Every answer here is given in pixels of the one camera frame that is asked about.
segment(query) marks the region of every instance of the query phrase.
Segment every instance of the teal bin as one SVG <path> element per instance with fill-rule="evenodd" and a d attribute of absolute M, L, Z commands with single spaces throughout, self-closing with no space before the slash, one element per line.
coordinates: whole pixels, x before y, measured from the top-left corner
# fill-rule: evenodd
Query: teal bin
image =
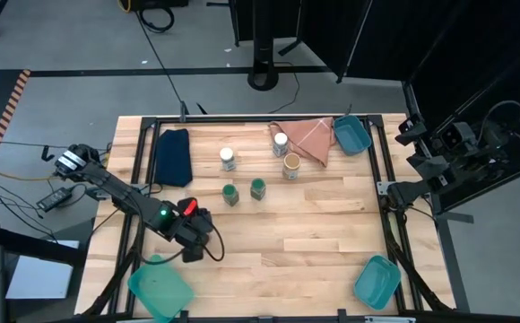
<path fill-rule="evenodd" d="M 361 153 L 371 146 L 371 138 L 356 116 L 343 116 L 334 121 L 334 133 L 348 156 Z"/>
<path fill-rule="evenodd" d="M 382 256 L 374 256 L 358 277 L 353 292 L 370 308 L 382 310 L 401 280 L 400 269 L 393 262 Z"/>
<path fill-rule="evenodd" d="M 150 259 L 160 260 L 157 255 Z M 170 322 L 195 297 L 169 264 L 141 266 L 128 279 L 128 288 L 159 323 Z"/>

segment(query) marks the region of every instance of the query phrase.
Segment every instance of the concrete floor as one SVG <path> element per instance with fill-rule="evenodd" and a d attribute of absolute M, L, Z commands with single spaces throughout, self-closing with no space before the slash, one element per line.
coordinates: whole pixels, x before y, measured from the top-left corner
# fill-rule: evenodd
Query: concrete floor
<path fill-rule="evenodd" d="M 227 8 L 205 7 L 204 1 L 194 0 L 174 11 L 173 29 L 150 35 L 166 67 L 250 66 L 252 48 L 249 43 L 233 46 Z M 0 69 L 159 67 L 135 17 L 122 13 L 114 0 L 10 1 L 0 17 L 0 33 Z M 276 48 L 287 43 L 279 41 Z M 282 60 L 322 65 L 304 46 Z M 298 78 L 298 99 L 283 112 L 344 112 L 350 103 L 352 111 L 362 113 L 407 111 L 399 83 L 356 80 L 338 85 L 327 73 L 299 74 Z M 194 113 L 196 102 L 211 114 L 265 113 L 290 101 L 296 90 L 292 74 L 281 74 L 278 86 L 269 92 L 251 90 L 244 74 L 183 75 L 173 80 Z M 177 113 L 178 102 L 165 76 L 30 78 L 4 140 L 102 148 L 112 139 L 119 115 Z M 0 148 L 0 171 L 42 177 L 52 169 L 51 163 L 40 160 L 39 148 L 6 144 Z M 0 184 L 32 203 L 49 192 L 43 182 L 0 178 Z M 473 214 L 476 221 L 473 225 L 450 223 L 471 310 L 520 315 L 520 179 L 455 211 Z M 77 231 L 81 236 L 85 231 L 86 236 L 90 225 L 82 224 L 89 223 L 95 213 L 96 203 L 84 198 L 70 208 L 49 212 L 41 222 L 53 231 L 84 227 Z M 0 220 L 6 229 L 42 236 L 2 206 Z M 54 312 L 69 316 L 72 301 L 53 307 Z M 51 313 L 35 310 L 19 321 L 50 319 Z"/>

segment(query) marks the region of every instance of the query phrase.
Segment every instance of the red clip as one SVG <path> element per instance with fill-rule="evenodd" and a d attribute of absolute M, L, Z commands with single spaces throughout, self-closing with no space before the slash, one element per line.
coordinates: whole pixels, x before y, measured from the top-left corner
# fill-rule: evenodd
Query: red clip
<path fill-rule="evenodd" d="M 190 201 L 190 204 L 185 209 L 184 215 L 190 216 L 192 214 L 192 212 L 195 211 L 195 209 L 196 209 L 196 200 L 194 199 L 194 200 Z"/>

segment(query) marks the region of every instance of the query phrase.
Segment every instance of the green jar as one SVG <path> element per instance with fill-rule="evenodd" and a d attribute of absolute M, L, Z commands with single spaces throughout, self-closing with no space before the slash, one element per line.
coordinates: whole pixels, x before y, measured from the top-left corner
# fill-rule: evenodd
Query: green jar
<path fill-rule="evenodd" d="M 252 185 L 250 186 L 250 196 L 260 201 L 264 198 L 266 194 L 266 184 L 262 179 L 254 179 L 252 180 Z"/>
<path fill-rule="evenodd" d="M 238 203 L 239 200 L 238 191 L 232 184 L 224 186 L 222 189 L 222 197 L 224 197 L 224 202 L 230 206 L 234 206 L 236 203 Z"/>

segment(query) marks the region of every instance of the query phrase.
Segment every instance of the wooden tabletop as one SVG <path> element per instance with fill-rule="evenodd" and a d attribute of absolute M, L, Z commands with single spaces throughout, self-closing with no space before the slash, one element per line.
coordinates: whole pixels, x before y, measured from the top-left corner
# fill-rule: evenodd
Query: wooden tabletop
<path fill-rule="evenodd" d="M 397 179 L 419 179 L 405 160 L 413 148 L 394 140 L 397 126 L 406 116 L 387 114 L 383 118 Z M 131 178 L 141 119 L 118 119 L 108 170 L 125 182 Z M 335 145 L 327 168 L 302 159 L 299 178 L 289 181 L 282 178 L 282 158 L 272 153 L 265 123 L 163 125 L 161 131 L 180 128 L 188 129 L 190 134 L 194 180 L 186 188 L 165 187 L 155 196 L 175 203 L 187 196 L 196 197 L 200 206 L 212 212 L 227 252 L 220 263 L 207 256 L 191 264 L 180 259 L 171 263 L 195 291 L 195 299 L 187 307 L 190 317 L 334 316 L 337 309 L 346 309 L 348 315 L 397 312 L 393 298 L 384 310 L 376 312 L 357 300 L 352 291 L 369 258 L 386 255 L 368 152 L 348 157 Z M 382 177 L 386 179 L 377 131 L 373 133 Z M 151 137 L 149 130 L 140 179 L 145 178 Z M 221 169 L 222 147 L 234 150 L 236 170 Z M 248 193 L 254 178 L 266 182 L 262 201 Z M 234 207 L 221 196 L 222 187 L 229 183 L 240 193 Z M 421 201 L 415 206 L 430 212 Z M 110 202 L 101 202 L 95 225 L 114 210 Z M 413 210 L 407 215 L 407 232 L 418 272 L 441 301 L 455 306 L 434 223 Z M 91 306 L 112 276 L 123 221 L 124 215 L 117 213 L 91 238 L 75 313 Z M 220 254 L 214 234 L 208 247 Z M 146 257 L 166 257 L 178 250 L 177 243 L 146 232 Z M 402 273 L 406 305 L 412 309 L 407 276 Z M 118 311 L 125 308 L 127 279 L 123 280 Z M 138 300 L 134 316 L 150 317 Z"/>

